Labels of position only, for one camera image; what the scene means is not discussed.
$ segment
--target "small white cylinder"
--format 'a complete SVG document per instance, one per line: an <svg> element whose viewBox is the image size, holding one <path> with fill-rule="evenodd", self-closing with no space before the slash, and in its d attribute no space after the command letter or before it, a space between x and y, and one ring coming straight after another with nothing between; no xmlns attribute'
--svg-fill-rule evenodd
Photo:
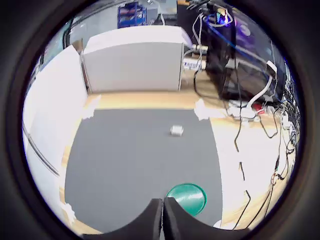
<svg viewBox="0 0 320 240"><path fill-rule="evenodd" d="M182 136L182 133L184 132L184 128L180 125L173 125L170 129L172 136Z"/></svg>

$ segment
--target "gray mat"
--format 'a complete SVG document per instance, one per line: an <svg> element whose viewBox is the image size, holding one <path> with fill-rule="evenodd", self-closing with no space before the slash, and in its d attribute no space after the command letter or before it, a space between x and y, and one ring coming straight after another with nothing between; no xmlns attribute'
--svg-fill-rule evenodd
<svg viewBox="0 0 320 240"><path fill-rule="evenodd" d="M172 125L183 126L181 137L170 135ZM209 120L199 121L193 110L96 110L76 133L65 200L78 220L107 233L182 183L207 194L199 221L213 226L221 219L221 174Z"/></svg>

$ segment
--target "green lid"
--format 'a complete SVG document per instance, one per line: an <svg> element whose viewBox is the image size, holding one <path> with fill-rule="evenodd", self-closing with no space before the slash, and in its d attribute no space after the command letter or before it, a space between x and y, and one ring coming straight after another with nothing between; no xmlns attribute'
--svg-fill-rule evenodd
<svg viewBox="0 0 320 240"><path fill-rule="evenodd" d="M193 183L179 184L173 187L166 196L174 198L192 216L199 214L207 203L205 191Z"/></svg>

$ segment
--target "blue storage bin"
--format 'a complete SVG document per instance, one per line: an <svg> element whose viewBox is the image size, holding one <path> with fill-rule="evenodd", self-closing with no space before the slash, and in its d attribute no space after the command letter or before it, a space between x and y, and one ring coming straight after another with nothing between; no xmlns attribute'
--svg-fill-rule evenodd
<svg viewBox="0 0 320 240"><path fill-rule="evenodd" d="M118 29L147 24L147 9L138 2L127 3L118 8Z"/></svg>

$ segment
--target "white box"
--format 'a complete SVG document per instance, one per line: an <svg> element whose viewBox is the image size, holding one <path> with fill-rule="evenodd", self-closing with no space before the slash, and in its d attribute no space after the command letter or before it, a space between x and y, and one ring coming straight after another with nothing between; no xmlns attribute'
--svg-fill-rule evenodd
<svg viewBox="0 0 320 240"><path fill-rule="evenodd" d="M178 26L133 26L89 39L83 59L93 93L178 91L184 46L192 47Z"/></svg>

